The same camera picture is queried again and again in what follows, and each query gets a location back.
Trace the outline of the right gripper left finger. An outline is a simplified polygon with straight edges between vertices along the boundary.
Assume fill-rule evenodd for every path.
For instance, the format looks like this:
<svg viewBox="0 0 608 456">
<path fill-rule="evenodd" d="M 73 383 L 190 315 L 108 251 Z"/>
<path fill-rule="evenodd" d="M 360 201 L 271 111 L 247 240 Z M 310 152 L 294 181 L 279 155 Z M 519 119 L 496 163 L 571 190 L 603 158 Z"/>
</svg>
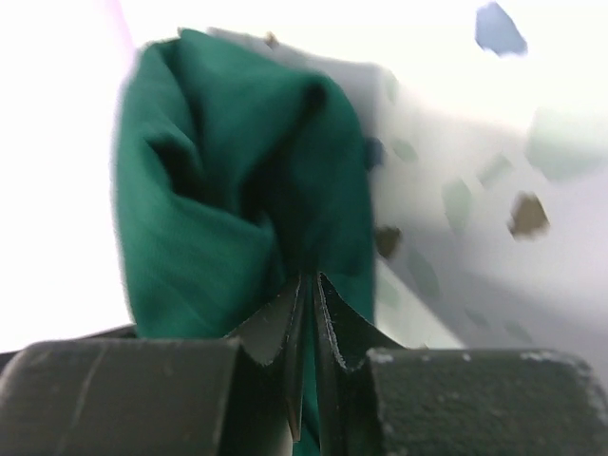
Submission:
<svg viewBox="0 0 608 456">
<path fill-rule="evenodd" d="M 227 334 L 273 379 L 292 440 L 301 439 L 307 278 L 288 280 L 278 295 Z"/>
</svg>

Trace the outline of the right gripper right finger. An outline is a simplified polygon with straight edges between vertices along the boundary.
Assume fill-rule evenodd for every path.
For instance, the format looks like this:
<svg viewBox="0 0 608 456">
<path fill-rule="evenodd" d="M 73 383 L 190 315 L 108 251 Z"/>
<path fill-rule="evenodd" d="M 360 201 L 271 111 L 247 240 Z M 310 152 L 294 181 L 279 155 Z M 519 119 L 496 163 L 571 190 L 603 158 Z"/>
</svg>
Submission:
<svg viewBox="0 0 608 456">
<path fill-rule="evenodd" d="M 348 305 L 329 279 L 313 280 L 313 327 L 320 451 L 382 455 L 382 432 L 370 349 L 394 341 Z"/>
</svg>

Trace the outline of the green surgical cloth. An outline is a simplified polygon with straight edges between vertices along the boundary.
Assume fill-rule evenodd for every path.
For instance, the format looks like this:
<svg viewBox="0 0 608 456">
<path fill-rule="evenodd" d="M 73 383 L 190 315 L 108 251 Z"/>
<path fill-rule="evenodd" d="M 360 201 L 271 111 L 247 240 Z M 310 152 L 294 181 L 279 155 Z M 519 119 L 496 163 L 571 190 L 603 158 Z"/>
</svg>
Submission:
<svg viewBox="0 0 608 456">
<path fill-rule="evenodd" d="M 123 93 L 115 211 L 137 335 L 111 348 L 137 388 L 120 454 L 323 455 L 313 281 L 371 323 L 367 147 L 342 88 L 186 29 Z M 276 383 L 227 336 L 307 278 L 301 439 Z"/>
</svg>

